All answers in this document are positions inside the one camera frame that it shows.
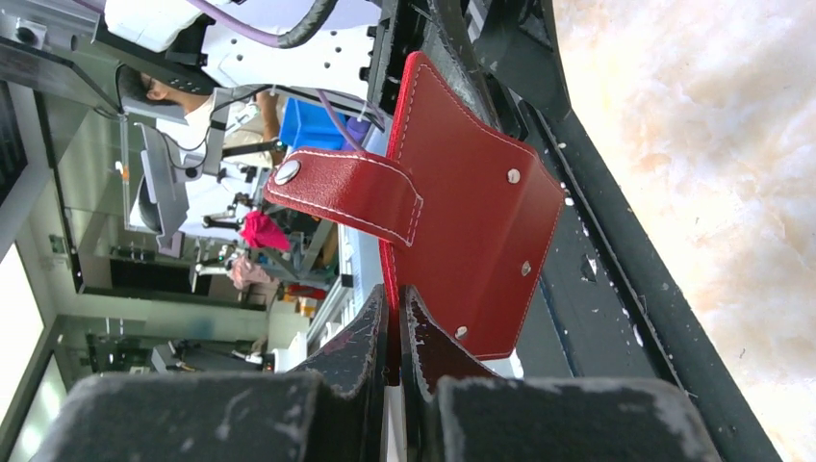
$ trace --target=wall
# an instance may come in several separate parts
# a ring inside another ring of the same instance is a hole
[[[76,294],[67,266],[53,262],[49,234],[61,236],[60,210],[54,181],[39,197],[29,217],[24,262],[33,273],[39,297],[53,300],[60,314],[144,321],[144,335],[191,337],[201,340],[254,340],[267,333],[266,313],[231,310],[187,303]]]

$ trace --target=metal rivet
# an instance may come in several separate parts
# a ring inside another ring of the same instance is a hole
[[[275,184],[283,186],[292,181],[300,171],[300,161],[288,161],[275,172]]]
[[[515,185],[519,181],[522,180],[522,173],[515,168],[510,168],[507,170],[507,181],[510,182],[511,185]]]

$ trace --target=white shirt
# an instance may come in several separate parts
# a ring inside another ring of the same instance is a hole
[[[210,98],[200,107],[198,107],[198,109],[184,116],[184,119],[187,121],[187,124],[195,133],[194,138],[197,140],[203,140],[204,137],[207,135],[207,127],[210,126],[210,116],[213,113],[214,108],[213,102],[214,99],[215,99],[214,96],[210,96]],[[280,98],[278,101],[277,106],[278,120],[283,120],[282,113],[284,102],[285,98]],[[236,116],[241,111],[246,109],[246,107],[247,104],[242,103],[241,101],[232,103],[229,108],[228,117],[231,118]],[[256,115],[253,119],[249,120],[241,128],[239,128],[238,130],[224,138],[223,147],[235,147],[244,144],[254,144],[263,141],[264,141],[264,121],[261,118],[259,112],[258,115]],[[229,162],[232,164],[244,164],[247,166],[254,167],[271,168],[272,156],[269,152],[266,151],[254,152],[251,154],[243,154],[241,156],[228,157],[224,159],[223,162]]]

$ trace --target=red leather wallet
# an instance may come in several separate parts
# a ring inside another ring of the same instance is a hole
[[[471,354],[511,354],[563,191],[531,147],[478,120],[422,53],[405,66],[385,158],[301,148],[273,176],[268,201],[381,240],[393,310],[398,288],[416,286]]]

